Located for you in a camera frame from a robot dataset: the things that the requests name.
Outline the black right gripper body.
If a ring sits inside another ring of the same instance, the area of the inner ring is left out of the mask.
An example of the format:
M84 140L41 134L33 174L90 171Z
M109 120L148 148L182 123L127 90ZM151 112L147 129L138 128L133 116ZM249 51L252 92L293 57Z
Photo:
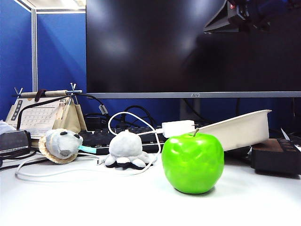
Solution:
M252 27L267 32L270 29L269 0L229 0L228 22L230 32L247 32Z

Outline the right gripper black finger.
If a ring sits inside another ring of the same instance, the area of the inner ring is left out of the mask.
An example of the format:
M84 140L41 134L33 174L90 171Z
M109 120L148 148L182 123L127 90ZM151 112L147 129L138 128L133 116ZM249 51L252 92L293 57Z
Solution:
M239 32L239 20L238 7L225 0L203 31L204 33Z

